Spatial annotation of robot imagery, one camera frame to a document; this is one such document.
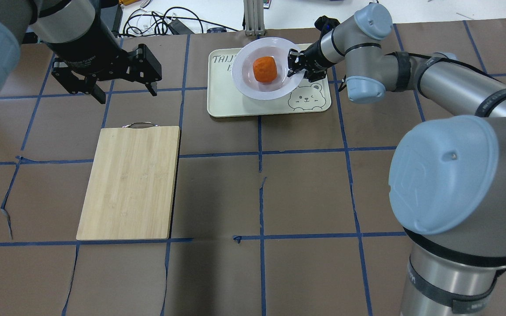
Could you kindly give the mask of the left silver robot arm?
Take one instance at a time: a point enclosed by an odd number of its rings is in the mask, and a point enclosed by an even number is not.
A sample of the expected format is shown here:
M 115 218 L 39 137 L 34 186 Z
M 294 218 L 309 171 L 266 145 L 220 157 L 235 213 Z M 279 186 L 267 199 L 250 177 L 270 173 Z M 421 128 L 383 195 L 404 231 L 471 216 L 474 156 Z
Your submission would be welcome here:
M 139 83 L 157 96 L 163 66 L 153 50 L 140 43 L 121 48 L 101 18 L 106 0 L 0 0 L 0 92 L 18 66 L 22 44 L 33 32 L 55 55 L 51 76 L 69 94 L 92 96 L 105 104 L 99 82 Z

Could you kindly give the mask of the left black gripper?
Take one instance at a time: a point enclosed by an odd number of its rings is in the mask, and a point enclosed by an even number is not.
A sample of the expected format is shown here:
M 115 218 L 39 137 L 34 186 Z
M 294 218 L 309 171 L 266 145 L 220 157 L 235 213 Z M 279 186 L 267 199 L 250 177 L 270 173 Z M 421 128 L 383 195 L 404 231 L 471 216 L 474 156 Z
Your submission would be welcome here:
M 96 82 L 124 79 L 143 84 L 157 96 L 160 62 L 146 44 L 129 53 L 121 49 L 106 26 L 91 26 L 75 40 L 51 43 L 51 50 L 56 56 L 51 75 L 71 94 L 88 94 L 105 104 L 106 94 Z

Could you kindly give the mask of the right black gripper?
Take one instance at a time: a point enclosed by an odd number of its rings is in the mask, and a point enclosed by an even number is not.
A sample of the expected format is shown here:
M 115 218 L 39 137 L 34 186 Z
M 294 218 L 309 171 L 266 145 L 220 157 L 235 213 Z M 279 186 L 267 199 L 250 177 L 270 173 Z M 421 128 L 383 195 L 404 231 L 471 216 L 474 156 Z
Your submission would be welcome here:
M 287 56 L 288 86 L 297 88 L 304 79 L 313 83 L 326 77 L 329 60 L 324 56 L 321 42 L 311 44 L 301 52 L 290 49 Z

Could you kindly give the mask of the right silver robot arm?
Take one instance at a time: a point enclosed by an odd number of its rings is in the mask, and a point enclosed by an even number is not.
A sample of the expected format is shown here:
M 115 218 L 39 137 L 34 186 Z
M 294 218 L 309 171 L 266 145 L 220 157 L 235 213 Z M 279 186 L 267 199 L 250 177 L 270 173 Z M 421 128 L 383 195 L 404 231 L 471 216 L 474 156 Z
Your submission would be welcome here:
M 452 114 L 418 124 L 392 156 L 391 208 L 414 243 L 400 314 L 479 316 L 506 271 L 506 84 L 450 54 L 383 54 L 392 28 L 379 3 L 321 25 L 289 50 L 288 76 L 313 82 L 344 61 L 354 103 L 413 90 Z

